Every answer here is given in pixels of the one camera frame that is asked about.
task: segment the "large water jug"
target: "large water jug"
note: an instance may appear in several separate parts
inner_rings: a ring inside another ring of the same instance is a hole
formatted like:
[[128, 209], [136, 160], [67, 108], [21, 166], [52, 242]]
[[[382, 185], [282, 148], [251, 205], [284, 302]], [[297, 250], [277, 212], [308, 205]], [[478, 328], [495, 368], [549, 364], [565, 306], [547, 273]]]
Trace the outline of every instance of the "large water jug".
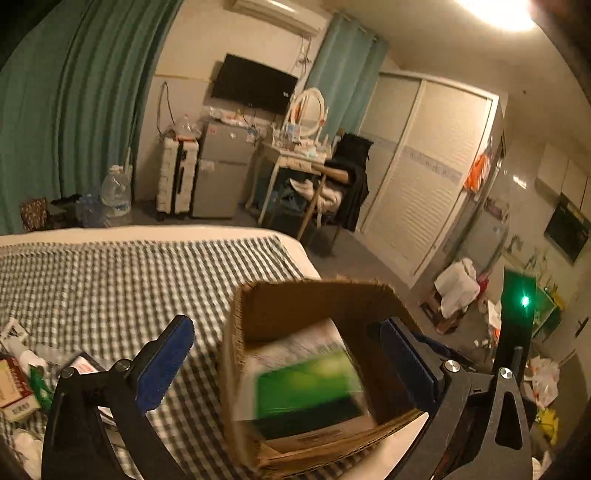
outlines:
[[120, 217], [131, 210], [131, 186], [122, 166], [109, 168], [109, 174], [100, 188], [100, 200], [105, 205], [107, 217]]

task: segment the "white cabinet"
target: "white cabinet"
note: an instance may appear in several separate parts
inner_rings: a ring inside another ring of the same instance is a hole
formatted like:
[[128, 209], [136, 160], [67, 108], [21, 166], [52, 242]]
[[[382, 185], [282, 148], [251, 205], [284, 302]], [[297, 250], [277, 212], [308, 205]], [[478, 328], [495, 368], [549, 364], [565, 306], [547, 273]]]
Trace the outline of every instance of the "white cabinet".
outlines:
[[361, 131], [393, 155], [368, 161], [374, 201], [358, 236], [410, 287], [457, 216], [497, 107], [496, 95], [444, 79], [398, 73], [378, 81]]
[[538, 170], [538, 179], [556, 196], [559, 196], [568, 166], [569, 158], [557, 148], [546, 144], [542, 163]]
[[577, 208], [583, 203], [585, 186], [587, 185], [587, 174], [573, 160], [569, 160], [566, 168], [566, 175], [562, 184], [562, 193], [575, 204]]
[[586, 219], [591, 219], [591, 175], [587, 177], [587, 188], [585, 189], [585, 195], [583, 196], [581, 213]]

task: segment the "wardrobe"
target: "wardrobe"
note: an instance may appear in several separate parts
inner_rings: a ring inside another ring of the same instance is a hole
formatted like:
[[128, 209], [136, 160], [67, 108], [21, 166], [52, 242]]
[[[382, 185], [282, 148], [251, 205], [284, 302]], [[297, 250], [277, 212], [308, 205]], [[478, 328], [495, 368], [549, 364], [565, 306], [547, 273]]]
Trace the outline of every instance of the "wardrobe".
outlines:
[[410, 72], [381, 73], [359, 135], [374, 142], [356, 235], [411, 287], [465, 200], [497, 95]]

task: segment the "television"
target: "television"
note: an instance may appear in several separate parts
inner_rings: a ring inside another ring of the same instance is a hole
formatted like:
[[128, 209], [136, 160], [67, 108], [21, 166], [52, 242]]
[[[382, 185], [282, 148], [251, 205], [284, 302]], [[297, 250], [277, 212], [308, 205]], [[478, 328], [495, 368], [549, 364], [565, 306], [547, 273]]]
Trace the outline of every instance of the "television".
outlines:
[[571, 263], [575, 263], [589, 238], [587, 222], [568, 200], [561, 201], [554, 210], [544, 236], [557, 247]]
[[298, 79], [252, 60], [226, 55], [212, 97], [285, 114]]

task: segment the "wooden stick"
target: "wooden stick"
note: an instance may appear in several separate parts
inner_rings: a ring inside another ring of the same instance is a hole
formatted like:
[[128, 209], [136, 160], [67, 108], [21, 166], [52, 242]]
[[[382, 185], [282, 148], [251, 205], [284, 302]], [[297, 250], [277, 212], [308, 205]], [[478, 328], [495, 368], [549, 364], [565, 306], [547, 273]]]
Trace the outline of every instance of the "wooden stick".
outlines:
[[304, 235], [304, 232], [306, 231], [306, 227], [308, 226], [308, 223], [309, 223], [310, 219], [312, 218], [314, 210], [316, 209], [316, 205], [318, 204], [318, 198], [320, 198], [320, 192], [322, 191], [322, 188], [324, 188], [325, 183], [326, 183], [326, 175], [322, 175], [322, 178], [320, 179], [320, 184], [318, 185], [318, 188], [314, 192], [314, 196], [312, 197], [310, 204], [308, 205], [308, 209], [306, 210], [306, 215], [304, 215], [304, 220], [301, 223], [300, 231], [297, 233], [296, 238], [298, 241], [301, 241], [301, 238]]
[[331, 168], [325, 167], [324, 165], [316, 165], [312, 164], [312, 169], [316, 170], [318, 173], [327, 176], [331, 180], [338, 181], [339, 183], [343, 183], [345, 185], [349, 184], [349, 173], [346, 170], [341, 170], [339, 168]]

